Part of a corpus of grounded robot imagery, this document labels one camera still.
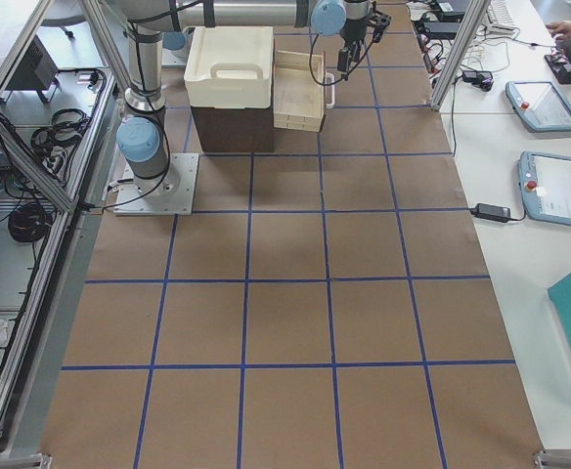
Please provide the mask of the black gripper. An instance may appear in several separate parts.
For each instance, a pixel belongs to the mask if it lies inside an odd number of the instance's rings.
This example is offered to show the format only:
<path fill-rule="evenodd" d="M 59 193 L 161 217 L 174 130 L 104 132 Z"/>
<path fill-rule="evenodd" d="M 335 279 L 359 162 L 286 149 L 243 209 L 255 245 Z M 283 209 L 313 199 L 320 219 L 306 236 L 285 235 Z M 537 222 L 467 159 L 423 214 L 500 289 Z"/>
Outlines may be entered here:
<path fill-rule="evenodd" d="M 344 47 L 338 52 L 336 68 L 343 73 L 347 80 L 362 60 L 362 51 L 365 50 L 365 36 L 368 29 L 368 19 L 346 19 L 339 35 L 344 41 Z"/>
<path fill-rule="evenodd" d="M 372 42 L 380 42 L 386 29 L 391 24 L 391 17 L 382 12 L 371 12 L 368 27 L 372 30 Z"/>

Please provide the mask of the person hand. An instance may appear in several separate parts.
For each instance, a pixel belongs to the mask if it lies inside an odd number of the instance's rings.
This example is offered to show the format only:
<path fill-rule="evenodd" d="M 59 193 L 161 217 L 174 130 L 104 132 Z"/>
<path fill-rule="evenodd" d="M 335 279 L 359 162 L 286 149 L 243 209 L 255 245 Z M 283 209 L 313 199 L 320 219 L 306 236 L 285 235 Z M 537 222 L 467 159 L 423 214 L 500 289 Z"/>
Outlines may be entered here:
<path fill-rule="evenodd" d="M 571 20 L 549 22 L 546 24 L 546 28 L 550 36 L 556 40 L 563 40 L 571 36 Z"/>

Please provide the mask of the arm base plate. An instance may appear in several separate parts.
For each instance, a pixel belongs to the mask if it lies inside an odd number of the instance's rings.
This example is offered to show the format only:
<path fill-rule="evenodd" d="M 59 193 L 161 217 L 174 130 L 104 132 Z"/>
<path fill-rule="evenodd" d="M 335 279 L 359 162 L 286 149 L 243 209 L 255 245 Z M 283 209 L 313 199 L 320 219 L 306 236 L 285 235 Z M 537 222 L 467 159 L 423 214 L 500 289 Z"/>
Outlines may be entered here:
<path fill-rule="evenodd" d="M 128 163 L 122 178 L 130 182 L 118 187 L 112 212 L 120 216 L 191 215 L 198 175 L 198 153 L 173 153 L 165 178 L 135 179 Z"/>

